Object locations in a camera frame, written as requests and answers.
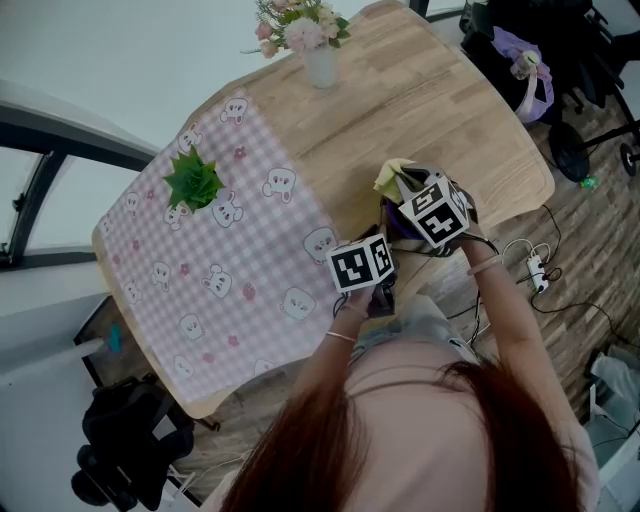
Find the wooden table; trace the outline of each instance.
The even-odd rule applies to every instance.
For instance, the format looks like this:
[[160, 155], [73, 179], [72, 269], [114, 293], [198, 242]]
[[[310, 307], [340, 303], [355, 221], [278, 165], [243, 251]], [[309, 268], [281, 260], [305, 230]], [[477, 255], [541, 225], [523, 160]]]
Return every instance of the wooden table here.
[[[378, 222], [380, 197], [372, 186], [390, 158], [441, 167], [473, 196], [484, 228], [537, 209], [551, 196], [553, 178], [520, 121], [424, 19], [399, 2], [383, 0], [357, 14], [349, 31], [352, 37], [338, 51], [339, 82], [332, 89], [312, 88], [302, 62], [289, 56], [228, 84], [184, 127], [234, 89], [246, 89], [342, 239]], [[103, 251], [95, 241], [94, 236], [100, 260]], [[426, 275], [424, 257], [398, 254], [401, 309]], [[112, 282], [108, 273], [106, 278]], [[121, 293], [114, 296], [135, 335], [127, 302]], [[141, 348], [162, 378], [153, 352]], [[200, 418], [233, 391], [182, 405]]]

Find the person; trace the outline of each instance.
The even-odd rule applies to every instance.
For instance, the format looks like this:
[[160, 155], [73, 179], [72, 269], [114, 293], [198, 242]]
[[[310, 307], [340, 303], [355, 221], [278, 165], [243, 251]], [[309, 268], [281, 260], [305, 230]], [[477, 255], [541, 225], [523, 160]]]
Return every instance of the person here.
[[499, 362], [477, 358], [428, 297], [358, 339], [372, 290], [353, 292], [226, 496], [204, 510], [595, 509], [593, 449], [528, 302], [485, 243], [459, 247]]

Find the red hair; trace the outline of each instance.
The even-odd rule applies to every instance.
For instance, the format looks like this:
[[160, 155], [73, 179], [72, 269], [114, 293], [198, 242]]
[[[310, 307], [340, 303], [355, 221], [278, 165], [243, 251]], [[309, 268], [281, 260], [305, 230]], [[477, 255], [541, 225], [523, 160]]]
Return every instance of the red hair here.
[[[487, 511], [578, 512], [577, 468], [544, 412], [499, 365], [458, 362], [434, 385], [470, 386], [490, 441]], [[344, 382], [293, 397], [238, 474], [222, 512], [338, 512], [366, 459], [367, 441]]]

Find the white vase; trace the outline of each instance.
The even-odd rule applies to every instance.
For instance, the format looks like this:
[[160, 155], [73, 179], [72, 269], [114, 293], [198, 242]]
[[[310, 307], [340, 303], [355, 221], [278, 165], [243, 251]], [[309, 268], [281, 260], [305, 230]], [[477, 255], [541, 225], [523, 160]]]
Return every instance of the white vase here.
[[333, 86], [338, 79], [338, 66], [333, 48], [328, 44], [302, 54], [309, 82], [319, 89]]

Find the green succulent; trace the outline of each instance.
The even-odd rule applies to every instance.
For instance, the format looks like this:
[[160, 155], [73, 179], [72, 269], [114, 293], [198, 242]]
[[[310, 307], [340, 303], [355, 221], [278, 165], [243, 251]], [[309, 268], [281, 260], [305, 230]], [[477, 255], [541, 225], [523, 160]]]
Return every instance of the green succulent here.
[[216, 174], [216, 163], [205, 164], [195, 146], [191, 146], [188, 155], [178, 153], [178, 158], [172, 158], [171, 163], [173, 174], [165, 176], [164, 180], [172, 189], [169, 199], [172, 208], [183, 201], [191, 213], [195, 213], [213, 201], [218, 190], [224, 188]]

